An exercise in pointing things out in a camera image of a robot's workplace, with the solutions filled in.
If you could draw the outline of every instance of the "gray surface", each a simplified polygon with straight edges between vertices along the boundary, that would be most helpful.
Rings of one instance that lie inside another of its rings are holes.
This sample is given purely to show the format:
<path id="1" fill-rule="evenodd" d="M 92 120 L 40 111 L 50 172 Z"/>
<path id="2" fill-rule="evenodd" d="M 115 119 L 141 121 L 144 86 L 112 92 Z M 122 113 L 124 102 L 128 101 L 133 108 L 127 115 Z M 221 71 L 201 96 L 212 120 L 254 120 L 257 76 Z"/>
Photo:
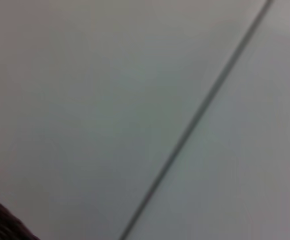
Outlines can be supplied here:
<path id="1" fill-rule="evenodd" d="M 115 240 L 263 0 L 0 0 L 0 201 Z"/>
<path id="2" fill-rule="evenodd" d="M 290 239 L 290 1 L 276 1 L 128 240 Z"/>

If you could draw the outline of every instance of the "dark fabric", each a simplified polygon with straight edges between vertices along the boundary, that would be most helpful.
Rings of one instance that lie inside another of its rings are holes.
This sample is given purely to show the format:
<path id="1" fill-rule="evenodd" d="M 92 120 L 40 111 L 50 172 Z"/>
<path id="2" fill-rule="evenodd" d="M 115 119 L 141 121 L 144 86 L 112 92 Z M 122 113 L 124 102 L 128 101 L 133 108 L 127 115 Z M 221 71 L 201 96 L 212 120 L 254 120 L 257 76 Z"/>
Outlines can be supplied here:
<path id="1" fill-rule="evenodd" d="M 39 240 L 0 204 L 0 240 Z"/>

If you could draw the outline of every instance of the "white panel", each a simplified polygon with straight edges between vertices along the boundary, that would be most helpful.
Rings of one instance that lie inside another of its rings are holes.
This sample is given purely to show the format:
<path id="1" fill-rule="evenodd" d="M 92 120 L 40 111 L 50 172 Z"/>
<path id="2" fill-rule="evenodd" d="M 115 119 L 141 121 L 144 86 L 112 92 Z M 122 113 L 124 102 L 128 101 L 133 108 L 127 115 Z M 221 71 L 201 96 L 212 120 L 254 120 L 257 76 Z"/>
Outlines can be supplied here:
<path id="1" fill-rule="evenodd" d="M 263 0 L 0 0 L 0 201 L 114 240 Z"/>
<path id="2" fill-rule="evenodd" d="M 290 240 L 290 0 L 272 7 L 129 240 Z"/>

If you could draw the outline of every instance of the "white wall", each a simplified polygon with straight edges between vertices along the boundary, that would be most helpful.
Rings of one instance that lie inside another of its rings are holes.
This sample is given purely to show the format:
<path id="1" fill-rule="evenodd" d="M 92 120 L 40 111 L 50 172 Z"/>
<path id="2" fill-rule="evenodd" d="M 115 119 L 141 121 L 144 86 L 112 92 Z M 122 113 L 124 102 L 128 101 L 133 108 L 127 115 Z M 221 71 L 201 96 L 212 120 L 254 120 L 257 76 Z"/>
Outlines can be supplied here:
<path id="1" fill-rule="evenodd" d="M 0 0 L 0 201 L 115 240 L 263 0 Z"/>
<path id="2" fill-rule="evenodd" d="M 290 240 L 290 0 L 274 2 L 129 240 Z"/>

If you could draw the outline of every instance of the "dark line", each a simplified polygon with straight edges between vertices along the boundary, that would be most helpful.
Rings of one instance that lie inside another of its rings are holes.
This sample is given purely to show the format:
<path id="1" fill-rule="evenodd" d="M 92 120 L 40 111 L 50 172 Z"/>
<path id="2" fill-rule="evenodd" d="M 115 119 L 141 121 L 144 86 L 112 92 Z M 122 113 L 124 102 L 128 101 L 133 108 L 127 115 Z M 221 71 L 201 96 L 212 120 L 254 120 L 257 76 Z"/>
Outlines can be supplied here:
<path id="1" fill-rule="evenodd" d="M 154 182 L 151 184 L 149 190 L 145 194 L 143 200 L 141 201 L 140 205 L 136 209 L 134 215 L 130 219 L 129 223 L 127 224 L 127 227 L 125 228 L 124 232 L 120 236 L 119 240 L 126 240 L 127 237 L 129 236 L 132 228 L 135 226 L 136 222 L 138 221 L 140 215 L 146 208 L 146 205 L 150 201 L 151 197 L 155 193 L 156 189 L 160 185 L 162 179 L 168 172 L 168 170 L 171 168 L 173 162 L 175 161 L 176 157 L 179 155 L 181 149 L 185 145 L 186 141 L 189 139 L 191 133 L 193 132 L 194 128 L 204 115 L 206 109 L 209 107 L 210 103 L 214 99 L 215 95 L 223 85 L 225 79 L 228 77 L 230 74 L 231 70 L 233 69 L 234 65 L 240 58 L 242 52 L 244 51 L 245 47 L 251 40 L 254 32 L 256 31 L 257 27 L 260 25 L 261 21 L 263 20 L 264 16 L 268 12 L 270 6 L 272 5 L 274 0 L 267 0 L 264 3 L 264 6 L 262 9 L 259 11 L 258 15 L 255 17 L 254 21 L 248 28 L 245 36 L 242 38 L 240 43 L 238 44 L 237 48 L 235 49 L 234 53 L 232 54 L 231 58 L 225 65 L 224 69 L 221 71 L 219 77 L 211 87 L 211 90 L 209 91 L 208 95 L 204 99 L 203 103 L 200 105 L 198 108 L 197 112 L 195 113 L 194 117 L 191 119 L 190 123 L 186 127 L 185 131 L 181 135 L 181 138 L 178 140 L 175 148 L 172 150 L 171 155 L 167 159 L 166 163 L 163 165 L 162 169 L 160 170 L 159 174 L 157 175 L 156 179 Z"/>

